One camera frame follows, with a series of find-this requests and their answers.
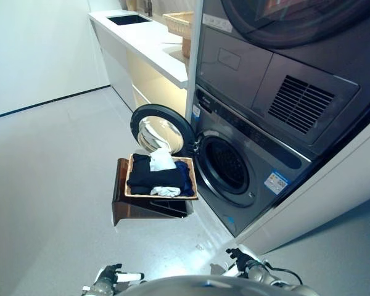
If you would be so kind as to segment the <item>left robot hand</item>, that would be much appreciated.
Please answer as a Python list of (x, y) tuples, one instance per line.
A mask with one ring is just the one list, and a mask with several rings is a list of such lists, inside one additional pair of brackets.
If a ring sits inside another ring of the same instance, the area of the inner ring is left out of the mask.
[(127, 273), (120, 271), (121, 263), (107, 265), (101, 272), (100, 277), (108, 279), (112, 284), (120, 282), (141, 281), (144, 279), (144, 273)]

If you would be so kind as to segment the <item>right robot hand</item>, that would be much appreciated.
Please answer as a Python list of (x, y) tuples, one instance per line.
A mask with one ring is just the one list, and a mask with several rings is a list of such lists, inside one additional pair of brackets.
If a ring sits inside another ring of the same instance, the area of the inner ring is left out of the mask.
[(250, 262), (255, 259), (251, 255), (243, 252), (240, 248), (226, 249), (226, 253), (232, 260), (225, 267), (215, 263), (210, 263), (210, 274), (216, 276), (229, 276), (237, 278), (246, 278), (246, 268)]

